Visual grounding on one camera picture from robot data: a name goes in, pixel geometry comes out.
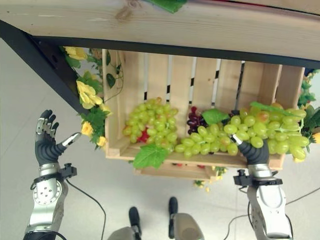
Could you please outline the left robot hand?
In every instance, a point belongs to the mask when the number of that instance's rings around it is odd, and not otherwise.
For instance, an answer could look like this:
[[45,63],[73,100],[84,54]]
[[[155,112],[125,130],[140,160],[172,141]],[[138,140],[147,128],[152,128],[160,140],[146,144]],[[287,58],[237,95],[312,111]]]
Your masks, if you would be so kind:
[[55,164],[65,150],[81,137],[75,132],[65,140],[56,142],[56,131],[59,123],[55,122],[56,115],[51,109],[46,109],[39,117],[35,128],[34,152],[39,166]]

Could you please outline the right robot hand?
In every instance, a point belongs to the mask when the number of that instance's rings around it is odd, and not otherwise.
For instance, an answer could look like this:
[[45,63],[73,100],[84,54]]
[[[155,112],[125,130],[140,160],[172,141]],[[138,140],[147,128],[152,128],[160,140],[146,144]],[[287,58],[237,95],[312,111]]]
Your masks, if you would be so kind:
[[227,135],[240,153],[246,158],[248,165],[268,164],[270,152],[266,139],[262,140],[262,146],[257,148],[250,142],[241,140],[235,133]]

